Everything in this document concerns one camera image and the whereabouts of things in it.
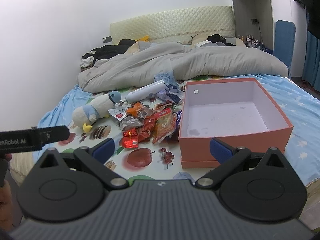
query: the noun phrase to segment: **blanket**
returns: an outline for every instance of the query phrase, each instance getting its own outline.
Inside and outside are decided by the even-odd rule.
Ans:
[[[240,46],[192,47],[167,42],[133,55],[116,55],[99,67],[79,73],[78,83],[83,91],[90,93],[142,87],[153,83],[156,74],[171,70],[175,80],[188,80],[200,75],[288,76],[284,63],[259,49]]]

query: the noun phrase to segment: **headboard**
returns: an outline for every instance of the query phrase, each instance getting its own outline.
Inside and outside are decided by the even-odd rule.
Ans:
[[[205,6],[147,14],[110,24],[113,44],[121,39],[138,40],[149,35],[150,42],[180,41],[186,44],[196,34],[235,36],[231,6]]]

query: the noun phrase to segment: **blue curtain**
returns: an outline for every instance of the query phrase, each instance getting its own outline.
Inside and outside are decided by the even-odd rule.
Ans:
[[[308,32],[307,52],[302,79],[320,91],[320,40]]]

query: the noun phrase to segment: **plush toy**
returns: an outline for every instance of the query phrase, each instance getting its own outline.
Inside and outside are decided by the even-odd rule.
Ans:
[[[121,94],[118,91],[96,97],[90,103],[76,108],[73,111],[72,120],[76,126],[81,127],[87,133],[99,118],[109,117],[108,110],[113,109],[120,100]]]

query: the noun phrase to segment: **box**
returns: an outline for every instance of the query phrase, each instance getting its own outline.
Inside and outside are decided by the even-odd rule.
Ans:
[[[278,147],[283,153],[293,125],[255,78],[187,82],[180,121],[183,168],[219,165],[210,154],[210,140],[252,152]]]

